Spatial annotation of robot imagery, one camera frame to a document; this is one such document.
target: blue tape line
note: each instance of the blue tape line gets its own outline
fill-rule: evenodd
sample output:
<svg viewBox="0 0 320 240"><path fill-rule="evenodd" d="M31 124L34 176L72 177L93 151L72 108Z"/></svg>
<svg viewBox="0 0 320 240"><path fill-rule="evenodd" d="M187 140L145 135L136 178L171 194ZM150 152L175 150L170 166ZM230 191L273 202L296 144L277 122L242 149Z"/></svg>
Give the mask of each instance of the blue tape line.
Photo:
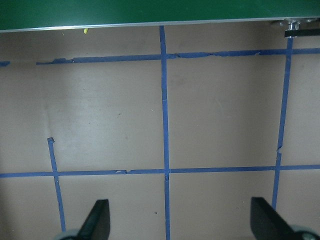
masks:
<svg viewBox="0 0 320 240"><path fill-rule="evenodd" d="M169 124L168 124L168 94L167 94L167 48L165 27L159 27L161 49L161 89L162 89L162 119L163 119L163 155L164 155L164 210L165 239L170 240L170 164L169 164Z"/></svg>
<svg viewBox="0 0 320 240"><path fill-rule="evenodd" d="M50 62L36 62L36 65L49 64L84 64L84 63L107 63L107 62L125 62L125 61L148 61L160 60L160 54L151 55L128 55L128 56L93 56L93 57L75 57L73 59L56 58Z"/></svg>
<svg viewBox="0 0 320 240"><path fill-rule="evenodd" d="M320 169L320 165L287 165L287 166L280 166L280 170L315 170Z"/></svg>
<svg viewBox="0 0 320 240"><path fill-rule="evenodd" d="M54 138L53 137L49 137L47 139L48 141L48 146L49 146L49 153L50 153L50 160L51 160L51 166L52 166L52 171L53 172L57 172L57 163L56 163L56 158L55 158L55 152L54 152Z"/></svg>
<svg viewBox="0 0 320 240"><path fill-rule="evenodd" d="M287 49L260 49L260 50L239 50L239 51L218 51L218 52L185 52L166 54L167 59L177 58L204 58L208 56L218 57L240 57L240 56L265 56L265 55L285 55ZM292 54L320 54L320 48L298 48L294 49ZM73 59L56 58L49 62L36 62L36 65L50 64L83 64L83 63L108 63L125 61L149 61L161 60L160 54L150 55L127 55L127 56L92 56L92 57L74 57ZM0 67L9 65L9 61L0 61Z"/></svg>
<svg viewBox="0 0 320 240"><path fill-rule="evenodd" d="M283 146L284 133L285 133L287 102L288 102L288 92L289 92L289 82L290 82L291 57L293 53L293 38L288 38L286 51L287 52L286 52L285 72L284 72L284 81L283 81L280 125L279 125L278 144L277 144L277 150L276 150L276 162L275 162L272 204L271 204L273 209L276 209L277 207L281 158L282 158L281 148Z"/></svg>
<svg viewBox="0 0 320 240"><path fill-rule="evenodd" d="M320 164L314 165L286 165L280 166L280 171L287 170L317 170ZM135 175L135 174L183 174L183 173L223 173L223 172L254 172L274 171L276 166L235 166L235 167L200 167L200 168L173 168L165 169L136 169L136 170L98 170L98 171L60 171L60 172L14 172L0 173L0 178L24 177L54 177L54 176L90 176L90 175Z"/></svg>
<svg viewBox="0 0 320 240"><path fill-rule="evenodd" d="M98 170L98 171L61 171L59 176L89 176L89 175L134 175L134 174L164 174L164 169L137 169L137 170Z"/></svg>
<svg viewBox="0 0 320 240"><path fill-rule="evenodd" d="M57 169L57 163L56 163L55 152L54 152L55 140L53 139L53 137L49 137L47 141L49 146L52 171L53 173L57 173L58 169ZM66 231L66 221L65 221L64 205L62 202L61 189L59 184L59 177L57 175L54 175L54 185L55 185L56 198L57 198L58 207L59 207L61 230L64 232Z"/></svg>
<svg viewBox="0 0 320 240"><path fill-rule="evenodd" d="M53 177L53 172L14 172L14 173L0 173L0 178L24 178L24 177Z"/></svg>
<svg viewBox="0 0 320 240"><path fill-rule="evenodd" d="M292 54L320 54L320 48L297 48L292 50Z"/></svg>
<svg viewBox="0 0 320 240"><path fill-rule="evenodd" d="M0 67L6 67L10 64L10 61L0 61Z"/></svg>
<svg viewBox="0 0 320 240"><path fill-rule="evenodd" d="M264 56L264 55L285 55L286 49L267 49L267 50L242 50L242 51L218 51L218 52L185 52L167 54L168 59L193 59L209 56L217 57L240 57L240 56Z"/></svg>
<svg viewBox="0 0 320 240"><path fill-rule="evenodd" d="M224 173L224 172L253 172L253 171L271 171L275 166L236 166L236 167L203 167L203 168L176 168L171 169L173 174L184 173Z"/></svg>
<svg viewBox="0 0 320 240"><path fill-rule="evenodd" d="M165 239L170 240L170 173L164 175L164 212L165 212Z"/></svg>

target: tape strip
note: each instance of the tape strip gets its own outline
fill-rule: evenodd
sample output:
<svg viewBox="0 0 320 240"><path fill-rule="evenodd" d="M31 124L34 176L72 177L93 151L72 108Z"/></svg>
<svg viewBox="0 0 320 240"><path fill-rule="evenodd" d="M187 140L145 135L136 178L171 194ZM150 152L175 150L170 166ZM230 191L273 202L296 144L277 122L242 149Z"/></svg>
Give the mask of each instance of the tape strip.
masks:
<svg viewBox="0 0 320 240"><path fill-rule="evenodd" d="M284 81L283 81L283 91L282 91L282 103L281 103L278 144L277 144L277 150L276 150L276 162L275 162L275 172L274 172L274 182L273 182L272 204L271 204L273 209L276 209L276 207L277 207L280 167L281 167L281 158L282 158L281 148L282 148L283 142L284 142L292 53L293 53L293 38L288 38L287 48L286 48L286 61L285 61L285 71L284 71Z"/></svg>
<svg viewBox="0 0 320 240"><path fill-rule="evenodd" d="M50 64L84 64L84 63L108 63L108 62L126 62L126 61L149 61L160 60L161 55L130 55L130 56L93 56L93 57L75 57L73 59L56 58L49 62L36 62L36 65Z"/></svg>
<svg viewBox="0 0 320 240"><path fill-rule="evenodd" d="M0 61L0 67L6 67L10 64L10 61Z"/></svg>
<svg viewBox="0 0 320 240"><path fill-rule="evenodd" d="M161 49L161 89L162 89L162 120L163 120L163 154L164 154L164 210L165 210L165 239L170 240L170 164L169 164L169 125L167 99L167 48L165 27L159 27Z"/></svg>
<svg viewBox="0 0 320 240"><path fill-rule="evenodd" d="M287 166L280 166L280 170L315 170L320 169L320 165L287 165Z"/></svg>
<svg viewBox="0 0 320 240"><path fill-rule="evenodd" d="M320 48L298 48L293 49L292 54L320 54Z"/></svg>
<svg viewBox="0 0 320 240"><path fill-rule="evenodd" d="M58 172L55 153L54 153L54 139L52 137L49 137L47 139L48 146L49 146L49 153L50 153L50 159L51 159L51 166L53 173ZM55 184L55 192L56 192L56 198L58 201L58 207L59 207L59 215L60 215L60 224L61 224L61 230L64 232L66 231L66 222L65 222L65 213L64 213L64 205L62 201L62 195L61 195L61 189L59 184L59 177L54 174L54 184Z"/></svg>
<svg viewBox="0 0 320 240"><path fill-rule="evenodd" d="M184 173L223 173L223 172L253 172L253 171L272 171L275 166L236 166L236 167L208 167L208 168L174 168L173 174Z"/></svg>

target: green panel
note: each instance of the green panel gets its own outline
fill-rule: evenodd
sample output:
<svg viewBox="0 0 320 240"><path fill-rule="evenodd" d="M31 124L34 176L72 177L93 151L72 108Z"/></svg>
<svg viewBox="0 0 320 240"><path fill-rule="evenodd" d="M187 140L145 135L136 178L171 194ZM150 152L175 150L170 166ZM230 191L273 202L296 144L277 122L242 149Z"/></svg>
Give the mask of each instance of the green panel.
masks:
<svg viewBox="0 0 320 240"><path fill-rule="evenodd" d="M320 16L320 0L2 0L0 31Z"/></svg>

